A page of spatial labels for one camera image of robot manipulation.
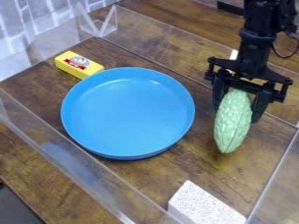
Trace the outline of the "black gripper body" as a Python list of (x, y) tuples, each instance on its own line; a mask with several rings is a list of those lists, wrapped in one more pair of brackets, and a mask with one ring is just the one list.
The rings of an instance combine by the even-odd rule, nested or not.
[(204, 79), (214, 84), (215, 77), (220, 77), (226, 81), (228, 89), (236, 88), (255, 95), (259, 91), (267, 90), (272, 93), (271, 102), (283, 102), (287, 89), (294, 81), (267, 66), (276, 35), (260, 36), (246, 28), (240, 30), (239, 35), (242, 40), (238, 58), (210, 57), (210, 68), (204, 74)]

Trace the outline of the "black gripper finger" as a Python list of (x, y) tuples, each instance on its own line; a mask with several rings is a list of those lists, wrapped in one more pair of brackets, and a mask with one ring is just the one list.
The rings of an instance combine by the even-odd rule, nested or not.
[(256, 93), (255, 100), (251, 105), (252, 116), (251, 122), (256, 123), (267, 109), (267, 105), (272, 101), (272, 93), (267, 90), (262, 90)]
[(215, 109), (219, 109), (219, 105), (227, 91), (228, 87), (226, 81), (220, 77), (215, 77), (212, 84), (212, 105)]

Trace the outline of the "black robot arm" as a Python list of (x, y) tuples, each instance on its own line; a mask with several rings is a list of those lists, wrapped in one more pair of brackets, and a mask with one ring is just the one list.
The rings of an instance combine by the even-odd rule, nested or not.
[[(204, 79), (212, 84), (212, 104), (218, 109), (230, 88), (256, 96), (252, 104), (251, 122), (256, 123), (267, 105), (283, 102), (294, 81), (267, 66), (271, 52), (290, 58), (299, 50), (295, 36), (295, 0), (244, 0), (244, 27), (239, 31), (240, 46), (236, 59), (208, 58), (210, 68)], [(275, 47), (276, 34), (284, 32), (296, 40), (294, 52), (283, 56)]]

